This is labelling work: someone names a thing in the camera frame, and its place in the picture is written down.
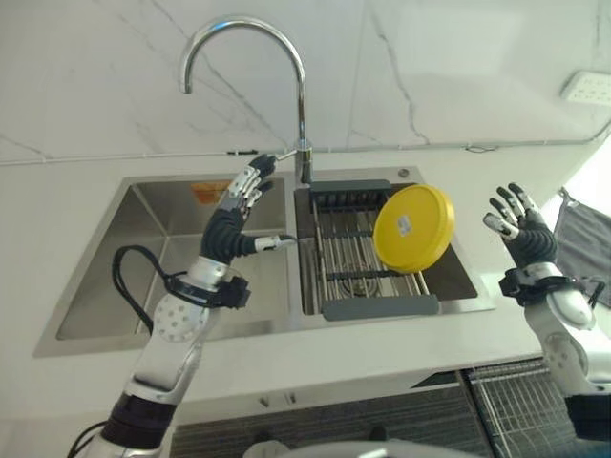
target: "cable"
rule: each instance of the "cable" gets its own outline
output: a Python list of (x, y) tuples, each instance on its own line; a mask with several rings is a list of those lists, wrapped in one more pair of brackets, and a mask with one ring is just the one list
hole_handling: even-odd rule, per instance
[(98, 427), (103, 427), (104, 425), (106, 425), (106, 422), (96, 423), (94, 425), (91, 425), (90, 427), (85, 428), (80, 434), (78, 434), (76, 439), (74, 439), (74, 442), (72, 446), (70, 447), (70, 451), (68, 451), (68, 455), (66, 456), (66, 458), (74, 458), (76, 455), (78, 455), (78, 453), (80, 453), (83, 448), (85, 448), (87, 445), (89, 445), (92, 442), (92, 440), (94, 439), (94, 436), (91, 436), (89, 439), (87, 439), (82, 444), (79, 444), (80, 441), (83, 440), (83, 438), (87, 435), (87, 433), (93, 431), (94, 429)]
[(144, 256), (144, 258), (151, 262), (153, 267), (155, 267), (157, 273), (163, 279), (163, 283), (166, 285), (166, 289), (167, 283), (172, 277), (175, 277), (176, 275), (183, 275), (186, 273), (186, 271), (177, 272), (176, 274), (166, 274), (161, 265), (159, 264), (158, 259), (151, 252), (151, 250), (142, 245), (126, 245), (121, 246), (118, 250), (116, 250), (115, 255), (113, 257), (113, 284), (115, 285), (115, 288), (118, 293), (123, 297), (123, 299), (125, 299), (125, 301), (127, 301), (127, 303), (129, 303), (129, 305), (132, 307), (132, 310), (134, 310), (134, 312), (136, 312), (138, 317), (142, 320), (142, 322), (148, 329), (149, 334), (153, 334), (153, 319), (151, 319), (151, 317), (148, 315), (148, 313), (146, 313), (144, 308), (139, 303), (137, 303), (134, 297), (130, 294), (129, 290), (127, 289), (127, 285), (125, 284), (125, 280), (123, 279), (123, 275), (121, 274), (121, 263), (123, 262), (123, 257), (128, 251), (138, 251), (142, 256)]
[(602, 293), (602, 291), (604, 291), (604, 288), (607, 286), (607, 283), (605, 283), (604, 281), (592, 281), (592, 282), (596, 283), (597, 285), (596, 285), (596, 288), (594, 289), (594, 292), (592, 293), (592, 296), (590, 296), (588, 303), (590, 304), (592, 308), (594, 308), (596, 307), (596, 304), (599, 301), (600, 294)]

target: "wall outlet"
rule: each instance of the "wall outlet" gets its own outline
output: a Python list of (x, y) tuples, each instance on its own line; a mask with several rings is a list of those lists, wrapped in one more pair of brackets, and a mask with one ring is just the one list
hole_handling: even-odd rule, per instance
[(566, 84), (561, 96), (569, 102), (611, 107), (611, 74), (577, 72)]

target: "sticker on lid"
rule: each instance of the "sticker on lid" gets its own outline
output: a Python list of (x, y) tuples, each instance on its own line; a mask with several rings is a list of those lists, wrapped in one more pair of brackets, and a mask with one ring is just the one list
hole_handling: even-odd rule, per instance
[(401, 237), (406, 236), (411, 230), (410, 218), (407, 215), (401, 215), (397, 220), (397, 226), (399, 226), (399, 234), (401, 234)]

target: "white countertop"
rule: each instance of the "white countertop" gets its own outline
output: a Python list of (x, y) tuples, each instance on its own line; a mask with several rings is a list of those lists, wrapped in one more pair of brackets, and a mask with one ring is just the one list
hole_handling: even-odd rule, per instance
[[(417, 166), (453, 200), (456, 236), (496, 309), (210, 342), (186, 401), (538, 354), (522, 310), (500, 296), (496, 283), (512, 262), (481, 217), (495, 187), (510, 181), (547, 201), (595, 149), (316, 155), (315, 170)], [(247, 160), (199, 156), (0, 168), (0, 419), (107, 411), (116, 400), (138, 350), (42, 359), (32, 353), (120, 181), (233, 173)], [(281, 170), (292, 167), (288, 162)], [(540, 170), (547, 171), (544, 180)]]

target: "metal rack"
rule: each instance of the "metal rack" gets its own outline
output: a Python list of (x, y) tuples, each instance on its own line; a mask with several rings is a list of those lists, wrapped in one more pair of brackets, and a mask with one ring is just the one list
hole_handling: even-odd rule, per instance
[(381, 207), (319, 209), (312, 200), (324, 301), (428, 295), (421, 272), (389, 270), (375, 254), (373, 226)]
[(577, 439), (542, 359), (485, 366), (469, 375), (498, 457), (587, 457), (600, 443)]

